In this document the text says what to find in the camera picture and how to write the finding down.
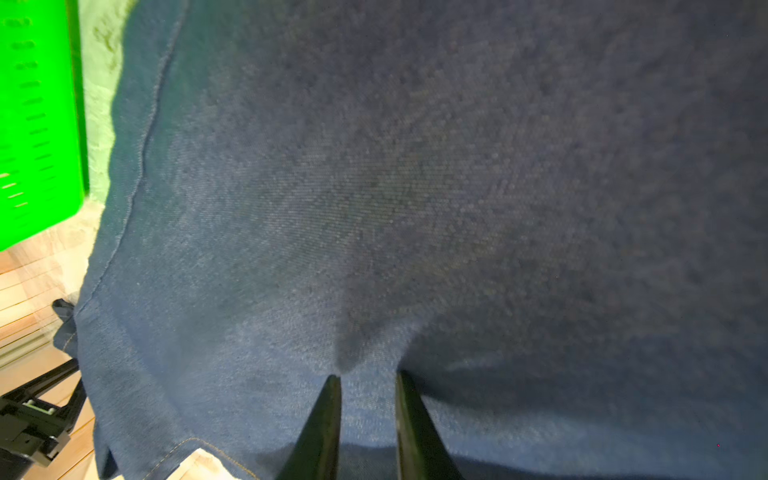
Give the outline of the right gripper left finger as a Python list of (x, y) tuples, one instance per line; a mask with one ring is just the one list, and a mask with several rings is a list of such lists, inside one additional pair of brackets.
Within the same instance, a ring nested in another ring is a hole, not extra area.
[(342, 413), (341, 379), (330, 375), (277, 479), (337, 477)]

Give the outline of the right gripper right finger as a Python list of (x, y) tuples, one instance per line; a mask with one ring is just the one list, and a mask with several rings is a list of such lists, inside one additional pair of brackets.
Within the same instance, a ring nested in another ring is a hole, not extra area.
[(395, 417), (399, 479), (463, 479), (405, 371), (395, 380)]

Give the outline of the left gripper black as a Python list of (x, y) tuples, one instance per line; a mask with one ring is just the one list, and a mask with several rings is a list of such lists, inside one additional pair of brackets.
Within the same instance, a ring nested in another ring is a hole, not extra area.
[(79, 370), (71, 359), (1, 396), (1, 478), (22, 479), (33, 466), (48, 467), (69, 441), (87, 399), (80, 380), (62, 407), (40, 397)]

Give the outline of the dark blue denim trousers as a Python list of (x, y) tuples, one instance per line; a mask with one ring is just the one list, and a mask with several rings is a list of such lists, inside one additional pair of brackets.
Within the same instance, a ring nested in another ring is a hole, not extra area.
[(141, 1), (56, 335), (103, 478), (767, 475), (763, 1)]

